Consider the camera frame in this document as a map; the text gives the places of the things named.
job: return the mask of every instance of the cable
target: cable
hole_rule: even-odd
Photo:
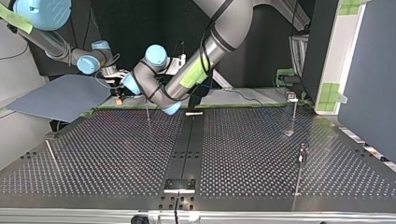
[[[101,71],[97,71],[97,72],[93,75],[93,77],[94,77],[95,80],[96,80],[99,84],[101,84],[102,86],[104,86],[104,87],[106,87],[106,88],[108,88],[108,89],[111,89],[111,90],[116,90],[116,89],[118,89],[118,88],[120,88],[120,87],[122,86],[122,84],[120,84],[120,85],[117,86],[117,87],[110,87],[110,86],[107,86],[107,85],[103,84],[103,83],[102,83],[101,81],[99,81],[99,79],[97,78],[97,76],[98,76],[99,73],[101,73]]]
[[[291,18],[291,38],[294,37],[294,21],[295,21],[295,18],[296,18],[297,7],[299,6],[298,2],[299,2],[299,0],[296,0],[296,4],[295,4],[294,10],[293,10],[293,16]],[[294,57],[294,47],[293,47],[293,45],[291,45],[291,58],[294,60],[294,63],[296,64],[296,67],[297,67],[297,61],[296,61],[296,58]],[[301,78],[301,74],[299,74],[297,69],[296,69],[295,72],[297,73],[297,77],[300,79],[300,82],[301,82],[301,85],[303,86],[304,91],[306,92],[306,94],[308,94],[308,91],[306,90],[306,87],[305,87],[305,85],[303,83],[303,79]],[[311,98],[312,102],[315,105],[316,104],[315,100],[312,97],[310,97],[310,98]]]
[[[56,34],[58,36],[58,38],[62,41],[63,45],[64,45],[64,52],[60,55],[60,56],[53,56],[50,55],[49,53],[46,52],[47,56],[55,61],[61,61],[64,58],[67,57],[67,62],[69,64],[69,67],[72,64],[72,60],[73,60],[73,52],[71,50],[70,44],[67,43],[67,41],[64,40],[64,38],[58,34],[57,32],[53,32],[54,34]]]
[[[176,51],[177,51],[179,45],[183,45],[183,51],[184,51],[184,41],[178,42],[178,43],[175,45],[174,52],[173,52],[173,54],[172,54],[173,56],[171,57],[171,61],[170,61],[169,64],[164,68],[164,70],[165,70],[165,71],[163,72],[164,75],[166,75],[166,73],[168,72],[169,68],[171,67],[171,64],[172,64],[172,62],[173,62],[173,60],[174,60],[174,57],[175,57],[175,55],[176,55]]]
[[[76,48],[78,48],[78,42],[77,42],[77,38],[76,38],[76,30],[74,28],[74,23],[73,23],[73,13],[70,16],[70,25],[72,27],[73,39],[75,41]]]
[[[273,76],[273,86],[274,86],[274,90],[276,91],[276,93],[278,93],[279,95],[286,98],[286,95],[284,93],[282,93],[276,89],[276,76]]]
[[[231,92],[234,92],[234,93],[237,93],[237,94],[239,94],[242,98],[244,98],[245,100],[247,100],[247,101],[254,101],[254,102],[257,102],[257,103],[259,103],[260,104],[260,106],[261,106],[261,108],[263,108],[263,111],[265,112],[265,116],[267,117],[267,120],[269,121],[269,123],[270,123],[270,126],[271,126],[271,128],[273,129],[273,131],[275,131],[276,133],[278,133],[278,134],[280,134],[280,135],[285,135],[285,136],[287,136],[282,130],[280,130],[278,127],[276,127],[275,126],[275,124],[274,124],[274,122],[273,122],[273,119],[271,118],[271,115],[269,115],[268,114],[268,112],[265,110],[265,108],[264,108],[264,105],[262,104],[262,102],[260,102],[258,99],[249,99],[249,98],[247,98],[244,94],[242,94],[241,92],[239,92],[239,91],[231,91]],[[305,140],[304,140],[304,142],[309,146],[309,143],[308,143],[308,136],[309,136],[309,131],[307,130],[307,129],[305,129],[306,130],[306,136],[305,136]],[[296,145],[297,147],[300,147],[301,146],[301,143],[298,143],[298,142],[294,142],[294,145]]]
[[[90,6],[90,13],[88,15],[87,28],[85,30],[84,39],[82,40],[82,49],[85,49],[85,43],[87,42],[88,31],[90,30],[90,24],[91,24],[91,17],[92,17],[92,8]]]
[[[96,21],[95,12],[93,11],[93,8],[92,8],[92,7],[91,7],[91,14],[92,14],[92,21],[93,21],[93,24],[96,26],[96,28],[99,29],[98,23],[97,23],[97,21]]]
[[[24,54],[28,49],[29,49],[29,44],[26,44],[25,49],[24,49],[21,53],[18,53],[18,54],[16,54],[16,55],[12,55],[12,56],[9,56],[9,57],[5,57],[5,58],[0,58],[0,60],[6,60],[6,59],[12,59],[12,58],[19,57],[19,56],[21,56],[22,54]]]
[[[177,206],[178,206],[178,196],[180,193],[177,194],[176,205],[175,205],[175,224],[178,224],[178,215],[177,215]]]
[[[117,53],[113,56],[113,60],[111,60],[110,62],[106,63],[104,67],[109,67],[109,66],[113,66],[121,57],[120,53]]]

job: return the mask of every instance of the black wall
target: black wall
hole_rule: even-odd
[[[313,99],[316,99],[318,95],[338,1],[318,0],[315,4],[314,19],[312,20],[303,71],[304,85]]]
[[[315,0],[300,0],[312,16]],[[81,45],[90,7],[99,25],[100,35],[91,22],[87,45],[100,39],[109,41],[114,53],[121,53],[118,67],[132,69],[152,44],[165,46],[169,55],[184,41],[184,52],[191,56],[199,46],[209,18],[187,0],[74,0],[73,21]],[[60,32],[73,43],[70,22]],[[290,68],[290,23],[269,6],[254,9],[253,24],[247,40],[218,65],[219,71],[235,87],[271,87],[278,68]],[[182,53],[178,48],[176,55]],[[40,73],[44,76],[75,73],[63,63],[52,62],[39,49],[34,50]]]

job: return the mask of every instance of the perforated metal table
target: perforated metal table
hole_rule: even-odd
[[[150,117],[104,110],[70,125],[0,172],[0,207],[396,213],[396,174],[309,108],[295,122],[284,108]],[[165,194],[168,179],[195,193]]]

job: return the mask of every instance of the black cable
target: black cable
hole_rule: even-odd
[[[78,42],[77,42],[77,37],[76,37],[76,29],[74,28],[74,23],[73,23],[73,12],[70,15],[70,26],[72,27],[72,34],[73,34],[73,39],[75,41],[76,48],[78,48]]]
[[[254,101],[254,102],[259,103],[260,106],[261,106],[261,108],[264,108],[263,111],[265,112],[266,117],[267,117],[267,120],[269,121],[270,126],[271,126],[271,128],[273,129],[273,131],[278,132],[280,135],[285,135],[285,136],[287,136],[284,132],[282,132],[278,127],[275,126],[275,124],[274,124],[274,122],[273,122],[273,120],[272,120],[272,118],[271,118],[271,115],[269,115],[269,114],[267,113],[267,111],[265,110],[265,106],[262,104],[262,102],[260,102],[260,101],[259,101],[258,99],[256,99],[256,98],[249,99],[249,98],[247,98],[244,94],[242,94],[242,93],[239,92],[239,91],[231,91],[231,92],[235,92],[235,93],[239,94],[240,96],[242,96],[242,98],[244,98],[244,99],[247,100],[247,101],[250,101],[250,102],[251,102],[251,101]],[[306,132],[306,136],[305,136],[304,142],[309,146],[309,140],[308,140],[309,131],[305,128],[304,125],[302,125],[302,124],[300,124],[300,123],[298,123],[298,122],[296,122],[296,121],[293,121],[293,123],[296,123],[296,124],[298,124],[298,125],[300,125],[301,127],[304,128],[304,130],[305,130],[305,132]],[[294,144],[295,144],[297,147],[299,147],[299,146],[301,145],[300,143],[296,143],[296,142],[294,142]]]
[[[19,57],[22,54],[24,54],[27,51],[27,49],[29,49],[29,44],[26,44],[26,48],[21,53],[18,53],[18,54],[13,55],[13,56],[5,57],[5,58],[0,58],[0,60],[6,60],[6,59],[12,59],[12,58]]]
[[[212,68],[212,65],[211,65],[211,62],[210,62],[210,59],[209,59],[209,55],[208,55],[207,50],[206,50],[206,46],[205,46],[205,36],[206,36],[207,32],[208,32],[214,25],[215,25],[215,23],[214,23],[213,21],[211,21],[211,22],[206,26],[206,28],[205,28],[205,30],[204,30],[204,33],[203,33],[203,35],[202,35],[202,37],[201,37],[200,48],[199,48],[199,50],[200,50],[201,66],[202,66],[204,72],[206,73],[206,75],[209,76],[210,78],[212,78],[212,81],[211,81],[211,83],[210,83],[210,88],[209,88],[209,89],[211,89],[211,86],[212,86],[212,84],[213,84],[213,71],[212,71],[213,68]],[[207,69],[205,68],[204,55],[205,55],[206,62],[207,62],[207,64],[208,64]],[[198,90],[198,88],[199,88],[200,86],[201,86],[201,84],[195,85],[195,87],[194,87],[194,89],[192,89],[190,95],[193,95],[193,94]],[[175,98],[173,98],[172,96],[170,96],[170,95],[168,94],[168,92],[166,91],[166,88],[165,88],[164,85],[161,86],[161,90],[163,91],[163,94],[164,94],[168,99],[170,99],[170,100],[172,100],[172,101],[175,101],[175,102],[178,102],[178,101],[185,101],[185,100],[187,100],[187,99],[190,98],[190,95],[189,95],[189,96],[186,96],[186,97],[183,98],[183,99],[179,99],[179,100],[178,100],[178,99],[175,99]]]
[[[295,18],[296,18],[297,7],[299,6],[299,3],[298,3],[298,2],[299,2],[299,0],[296,0],[296,4],[295,4],[294,10],[293,10],[293,16],[292,16],[292,18],[291,18],[291,38],[294,37],[294,21],[295,21]],[[301,78],[301,76],[300,76],[300,74],[299,74],[299,71],[298,71],[298,69],[297,69],[297,61],[296,61],[296,58],[294,57],[294,47],[293,47],[292,44],[291,44],[291,58],[294,60],[294,63],[295,63],[295,65],[296,65],[297,77],[300,79],[301,85],[303,86],[303,89],[304,89],[304,91],[306,92],[306,94],[309,94],[308,91],[306,90],[306,87],[305,87],[304,83],[303,83],[303,79]],[[315,100],[314,100],[311,96],[309,96],[309,97],[311,98],[312,102],[313,102],[314,105],[315,105],[315,104],[316,104],[316,103],[315,103]]]
[[[163,72],[163,74],[164,75],[166,75],[166,73],[168,72],[168,70],[169,70],[169,68],[171,67],[171,64],[172,64],[172,62],[173,62],[173,60],[174,60],[174,58],[175,58],[175,55],[177,54],[177,49],[178,49],[178,46],[179,45],[182,45],[183,46],[183,51],[184,51],[184,41],[180,41],[180,42],[178,42],[176,45],[175,45],[175,48],[174,48],[174,52],[173,52],[173,56],[171,56],[171,61],[169,62],[169,64],[164,68],[164,72]]]
[[[175,213],[175,224],[178,224],[178,215],[177,215],[178,195],[177,195],[175,211],[174,211],[174,213]]]
[[[91,17],[92,17],[92,11],[91,11],[91,6],[90,6],[90,13],[88,14],[87,28],[85,30],[84,39],[82,41],[82,49],[85,49],[85,43],[87,42],[88,32],[90,30],[90,25],[91,25]]]

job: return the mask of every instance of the metal rod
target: metal rod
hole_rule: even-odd
[[[294,110],[293,110],[293,121],[295,121],[295,120],[296,120],[297,103],[298,103],[298,101],[296,101],[296,102],[294,103]]]
[[[149,120],[149,101],[146,99],[146,113],[148,114],[148,120]]]
[[[53,154],[53,151],[52,151],[52,147],[50,146],[50,141],[46,140],[46,144],[47,144],[47,147],[49,149],[50,156],[52,157],[53,160],[56,160],[55,155]]]

